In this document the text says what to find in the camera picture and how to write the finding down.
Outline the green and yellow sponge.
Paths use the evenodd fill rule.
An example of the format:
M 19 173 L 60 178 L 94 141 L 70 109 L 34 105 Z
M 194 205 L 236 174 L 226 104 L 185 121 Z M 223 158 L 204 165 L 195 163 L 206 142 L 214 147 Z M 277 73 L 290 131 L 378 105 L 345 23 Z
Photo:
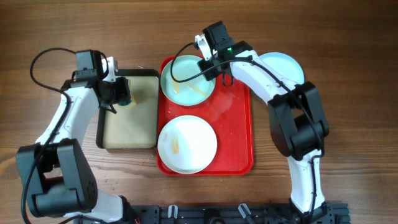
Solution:
M 128 97 L 129 98 L 126 98 L 126 99 L 120 101 L 118 103 L 119 106 L 127 106 L 127 105 L 130 105 L 130 104 L 134 104 L 134 105 L 136 104 L 136 100 L 134 99 L 134 97 L 133 97 L 133 95 L 131 93 L 131 80 L 128 79 L 128 78 L 126 80 L 127 80 L 127 92 L 128 92 Z

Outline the light blue round plate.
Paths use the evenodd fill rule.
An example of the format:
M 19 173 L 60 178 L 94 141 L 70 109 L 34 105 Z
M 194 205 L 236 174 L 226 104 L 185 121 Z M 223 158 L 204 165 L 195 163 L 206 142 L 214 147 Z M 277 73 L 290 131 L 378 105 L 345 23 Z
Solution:
M 198 66 L 200 57 L 195 55 L 179 56 L 173 64 L 173 75 L 178 80 L 188 79 L 201 70 Z M 175 82 L 170 75 L 168 62 L 162 69 L 160 86 L 164 95 L 172 102 L 182 106 L 193 106 L 204 102 L 213 92 L 216 80 L 208 81 L 203 75 L 183 83 Z

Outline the white round plate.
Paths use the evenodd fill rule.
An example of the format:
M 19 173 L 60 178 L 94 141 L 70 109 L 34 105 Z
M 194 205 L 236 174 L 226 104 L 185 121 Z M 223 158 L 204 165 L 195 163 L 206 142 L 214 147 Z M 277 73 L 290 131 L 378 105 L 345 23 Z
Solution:
M 157 151 L 167 168 L 178 174 L 195 174 L 216 156 L 218 140 L 208 122 L 193 115 L 169 121 L 161 130 Z

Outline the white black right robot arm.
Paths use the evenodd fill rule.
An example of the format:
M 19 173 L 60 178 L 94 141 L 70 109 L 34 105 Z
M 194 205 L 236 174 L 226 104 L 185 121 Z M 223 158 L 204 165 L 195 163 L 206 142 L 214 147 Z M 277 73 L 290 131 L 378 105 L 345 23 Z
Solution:
M 279 73 L 254 50 L 204 54 L 200 69 L 205 75 L 227 69 L 267 104 L 272 141 L 289 164 L 293 209 L 305 218 L 316 214 L 325 204 L 320 160 L 329 126 L 315 85 Z

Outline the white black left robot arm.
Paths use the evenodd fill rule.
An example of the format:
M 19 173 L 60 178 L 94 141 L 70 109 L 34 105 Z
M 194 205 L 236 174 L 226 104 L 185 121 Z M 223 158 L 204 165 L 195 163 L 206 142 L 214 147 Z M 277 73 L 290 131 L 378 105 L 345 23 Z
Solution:
M 16 155 L 24 222 L 30 222 L 29 213 L 100 223 L 125 221 L 129 204 L 98 189 L 81 144 L 100 106 L 130 98 L 128 81 L 124 77 L 113 82 L 67 80 L 59 92 L 62 99 L 47 130 L 35 144 L 20 147 Z

